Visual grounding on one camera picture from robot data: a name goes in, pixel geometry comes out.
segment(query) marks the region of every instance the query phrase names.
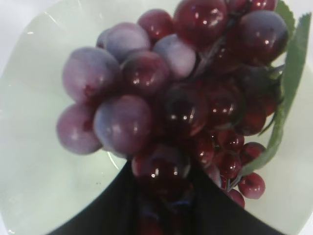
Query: grape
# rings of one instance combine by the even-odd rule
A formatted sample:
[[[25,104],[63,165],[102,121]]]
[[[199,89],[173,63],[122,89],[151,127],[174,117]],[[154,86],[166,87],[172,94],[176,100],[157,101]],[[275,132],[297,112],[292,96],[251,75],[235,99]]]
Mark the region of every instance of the grape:
[[[211,130],[231,128],[245,108],[245,101],[237,88],[230,83],[209,82],[204,89],[209,110],[207,127]]]
[[[227,193],[227,195],[234,201],[236,202],[239,206],[242,208],[245,208],[246,203],[244,200],[244,197],[239,193],[237,190],[232,189],[230,192]]]
[[[220,175],[220,170],[215,164],[211,164],[204,169],[208,177],[217,185],[217,187],[222,188],[222,180]]]
[[[286,23],[280,15],[267,10],[244,15],[226,37],[234,56],[251,66],[268,65],[284,51],[287,42]]]
[[[243,177],[238,188],[246,198],[259,199],[265,191],[265,182],[260,175],[252,173]]]
[[[233,152],[239,152],[245,143],[245,138],[233,130],[220,131],[217,139],[223,149]]]
[[[105,50],[75,50],[63,69],[63,86],[76,102],[90,102],[115,90],[121,79],[118,62]]]
[[[214,143],[209,133],[201,131],[192,139],[186,140],[184,145],[190,156],[203,168],[211,164],[214,157]]]
[[[175,81],[185,79],[195,67],[196,52],[182,42],[176,34],[162,38],[156,43],[153,51],[168,64],[172,79]]]
[[[240,152],[240,161],[242,165],[246,165],[258,158],[265,151],[265,147],[257,142],[246,143]]]
[[[243,136],[253,136],[260,133],[266,122],[263,106],[257,101],[249,101],[244,117],[235,126],[236,133]]]
[[[169,84],[170,72],[156,53],[141,51],[127,58],[122,66],[127,90],[142,96],[152,96]]]
[[[96,43],[96,47],[98,48],[102,48],[102,49],[105,49],[105,43],[106,43],[106,40],[107,40],[107,35],[108,35],[108,32],[110,31],[110,29],[106,29],[104,30],[98,37],[97,39],[97,43]]]
[[[150,39],[146,31],[134,23],[119,23],[107,34],[105,48],[120,63],[138,50],[149,50]]]
[[[162,9],[147,11],[137,23],[147,31],[153,45],[161,38],[174,33],[172,17]]]
[[[94,130],[104,146],[121,154],[134,154],[148,140],[152,115],[139,96],[125,95],[104,102],[94,118]]]
[[[227,179],[233,179],[241,169],[239,155],[231,151],[222,151],[214,157],[214,163]]]
[[[198,50],[212,46],[223,34],[227,20],[224,0],[184,0],[173,18],[178,36]]]
[[[173,85],[163,97],[163,123],[166,134],[185,138],[194,136],[207,120],[205,99],[192,86]]]
[[[94,110],[83,104],[67,108],[57,123],[61,145],[70,152],[87,155],[99,150],[102,144],[93,132]]]
[[[165,198],[179,198],[184,192],[189,159],[176,147],[154,142],[135,154],[132,160],[134,176],[144,189]]]

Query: white bowl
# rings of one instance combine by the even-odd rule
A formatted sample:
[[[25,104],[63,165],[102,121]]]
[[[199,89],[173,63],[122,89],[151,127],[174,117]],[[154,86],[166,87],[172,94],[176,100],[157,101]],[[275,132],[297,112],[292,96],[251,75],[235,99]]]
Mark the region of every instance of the white bowl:
[[[95,199],[125,163],[104,151],[75,156],[58,143],[56,120],[72,103],[61,83],[70,52],[93,46],[102,30],[135,22],[147,9],[173,13],[178,2],[64,0],[25,29],[0,80],[0,212],[8,230],[52,231]],[[259,171],[266,193],[246,201],[249,212],[289,235],[298,234],[313,211],[312,78],[306,67],[280,150]]]

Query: leaf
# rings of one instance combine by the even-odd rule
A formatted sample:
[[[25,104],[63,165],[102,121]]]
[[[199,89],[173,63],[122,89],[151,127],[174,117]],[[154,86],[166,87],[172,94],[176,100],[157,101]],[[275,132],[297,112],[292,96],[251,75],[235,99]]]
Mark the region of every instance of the leaf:
[[[279,0],[276,7],[276,12],[284,19],[287,25],[289,37],[291,38],[295,26],[295,19],[293,17],[292,11],[290,11],[289,7],[284,3],[284,1]]]
[[[284,123],[296,95],[305,65],[311,15],[311,13],[306,14],[300,18],[294,37],[290,40],[281,85],[284,102],[277,108],[277,116],[267,150],[257,159],[245,165],[239,176],[251,174],[254,170],[263,167],[275,156],[278,150],[283,137]]]

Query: grape bunch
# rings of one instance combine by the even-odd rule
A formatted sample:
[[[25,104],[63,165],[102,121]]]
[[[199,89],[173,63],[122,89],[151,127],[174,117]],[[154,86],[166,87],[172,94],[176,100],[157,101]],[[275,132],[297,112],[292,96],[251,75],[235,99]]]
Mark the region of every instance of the grape bunch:
[[[63,85],[75,104],[57,122],[59,141],[75,154],[104,149],[132,161],[143,197],[138,234],[164,234],[161,214],[171,218],[173,234],[181,229],[184,219],[156,204],[184,214],[193,198],[191,167],[242,207],[243,196],[264,193],[261,176],[238,173],[265,151],[245,137],[259,134],[281,102],[284,66],[271,62],[288,31],[276,5],[183,0],[173,17],[152,9],[68,58]]]

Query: frosted purple grape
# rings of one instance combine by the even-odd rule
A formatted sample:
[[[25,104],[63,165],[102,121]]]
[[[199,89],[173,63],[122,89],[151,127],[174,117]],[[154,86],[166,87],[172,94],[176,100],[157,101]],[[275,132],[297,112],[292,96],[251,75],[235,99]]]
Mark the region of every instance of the frosted purple grape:
[[[186,78],[196,64],[196,52],[176,34],[168,35],[159,40],[153,48],[166,61],[176,81]]]
[[[147,32],[134,23],[119,23],[107,34],[104,47],[120,63],[137,50],[149,50],[151,47]]]
[[[134,154],[148,140],[152,114],[145,100],[124,95],[105,101],[94,118],[94,130],[107,149],[121,154]]]
[[[63,69],[63,86],[76,102],[89,102],[112,92],[121,80],[118,62],[105,50],[83,47],[75,50]]]
[[[74,104],[62,113],[56,130],[65,149],[87,155],[102,147],[93,131],[94,113],[94,109],[83,104]]]
[[[106,29],[104,30],[98,37],[97,39],[97,43],[96,43],[96,46],[98,48],[102,48],[102,49],[105,49],[105,43],[106,43],[106,40],[107,40],[107,35],[108,35],[108,32],[110,31],[110,29]]]

